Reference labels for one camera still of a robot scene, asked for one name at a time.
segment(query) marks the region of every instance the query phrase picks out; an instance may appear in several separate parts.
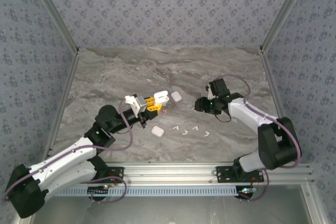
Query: gray marble surface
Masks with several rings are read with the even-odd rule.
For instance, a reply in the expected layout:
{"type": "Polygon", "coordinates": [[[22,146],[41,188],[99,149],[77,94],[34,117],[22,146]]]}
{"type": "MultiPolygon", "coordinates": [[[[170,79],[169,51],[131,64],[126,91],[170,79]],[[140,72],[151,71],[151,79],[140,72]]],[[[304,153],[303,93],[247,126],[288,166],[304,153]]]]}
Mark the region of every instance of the gray marble surface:
{"type": "MultiPolygon", "coordinates": [[[[206,95],[206,84],[227,71],[248,81],[253,105],[276,114],[260,56],[253,48],[89,48],[81,49],[79,57],[55,152],[83,136],[102,106],[118,106],[125,95],[148,97],[161,90],[178,91],[183,100],[175,103],[171,99],[167,114],[149,121],[145,129],[135,125],[133,145],[122,152],[103,152],[106,161],[231,161],[254,151],[257,136],[241,121],[222,123],[193,109],[195,100],[206,95]],[[155,125],[165,130],[161,138],[151,134],[155,125]],[[192,130],[196,125],[199,130],[192,130]],[[182,135],[184,129],[188,135],[182,135]]],[[[240,80],[228,77],[225,81],[231,92],[246,93],[240,80]]],[[[114,137],[113,147],[129,142],[128,134],[114,137]]]]}

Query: patterned wallpaper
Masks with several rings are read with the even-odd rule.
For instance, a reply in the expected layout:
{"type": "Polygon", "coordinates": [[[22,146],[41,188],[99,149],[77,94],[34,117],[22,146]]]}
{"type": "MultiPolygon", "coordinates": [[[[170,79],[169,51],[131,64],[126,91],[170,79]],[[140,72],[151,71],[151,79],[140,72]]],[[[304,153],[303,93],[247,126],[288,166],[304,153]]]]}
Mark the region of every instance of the patterned wallpaper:
{"type": "Polygon", "coordinates": [[[283,0],[53,0],[79,47],[260,45],[283,0]]]}
{"type": "Polygon", "coordinates": [[[303,156],[336,223],[336,0],[297,0],[267,52],[303,156]]]}
{"type": "MultiPolygon", "coordinates": [[[[1,0],[1,194],[15,166],[40,161],[71,61],[40,0],[1,0]]],[[[0,223],[12,223],[2,197],[0,209],[0,223]]]]}

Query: blue floral wallpaper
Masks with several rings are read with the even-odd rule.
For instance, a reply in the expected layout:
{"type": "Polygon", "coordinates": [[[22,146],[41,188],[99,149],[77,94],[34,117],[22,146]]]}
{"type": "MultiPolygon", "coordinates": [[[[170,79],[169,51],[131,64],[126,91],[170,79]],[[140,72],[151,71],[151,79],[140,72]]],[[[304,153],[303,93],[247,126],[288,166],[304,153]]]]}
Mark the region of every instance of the blue floral wallpaper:
{"type": "MultiPolygon", "coordinates": [[[[0,191],[12,169],[41,160],[72,61],[40,0],[0,2],[0,191]]],[[[15,211],[0,201],[0,223],[15,211]]]]}
{"type": "Polygon", "coordinates": [[[53,0],[79,47],[258,46],[283,0],[53,0]]]}
{"type": "Polygon", "coordinates": [[[267,52],[304,160],[336,223],[336,0],[297,0],[267,52]]]}

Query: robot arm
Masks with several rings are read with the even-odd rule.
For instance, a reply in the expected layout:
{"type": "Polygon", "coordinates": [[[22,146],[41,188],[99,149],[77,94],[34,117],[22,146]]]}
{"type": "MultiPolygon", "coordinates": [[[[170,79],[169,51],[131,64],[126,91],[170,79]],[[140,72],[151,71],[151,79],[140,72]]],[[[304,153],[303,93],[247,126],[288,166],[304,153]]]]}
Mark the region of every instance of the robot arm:
{"type": "Polygon", "coordinates": [[[195,102],[196,111],[214,115],[224,111],[241,120],[258,135],[258,151],[234,160],[233,168],[237,178],[242,179],[246,173],[254,170],[275,169],[296,160],[298,155],[293,141],[272,121],[282,124],[297,141],[293,124],[288,118],[279,119],[244,102],[241,94],[230,93],[223,78],[210,82],[206,90],[208,96],[195,102]]]}
{"type": "MultiPolygon", "coordinates": [[[[161,94],[165,100],[167,94],[161,94]]],[[[125,97],[131,108],[122,112],[129,126],[140,123],[143,128],[147,120],[155,118],[162,104],[156,98],[125,97]]],[[[44,203],[58,192],[92,179],[107,176],[107,165],[98,156],[101,148],[115,142],[113,133],[127,125],[122,116],[111,105],[103,106],[92,128],[76,143],[53,157],[28,168],[21,164],[14,168],[6,193],[21,218],[36,213],[44,203]]]]}

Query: white cube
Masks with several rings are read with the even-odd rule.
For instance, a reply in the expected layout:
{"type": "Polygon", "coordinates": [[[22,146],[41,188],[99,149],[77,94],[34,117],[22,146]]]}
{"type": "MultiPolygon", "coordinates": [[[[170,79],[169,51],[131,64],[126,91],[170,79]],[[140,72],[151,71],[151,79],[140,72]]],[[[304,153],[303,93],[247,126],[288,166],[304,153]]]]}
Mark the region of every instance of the white cube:
{"type": "Polygon", "coordinates": [[[164,130],[160,127],[154,126],[152,129],[152,134],[158,137],[161,137],[164,133],[164,130]]]}
{"type": "Polygon", "coordinates": [[[177,91],[171,93],[171,96],[175,102],[179,102],[182,100],[182,96],[177,91]]]}

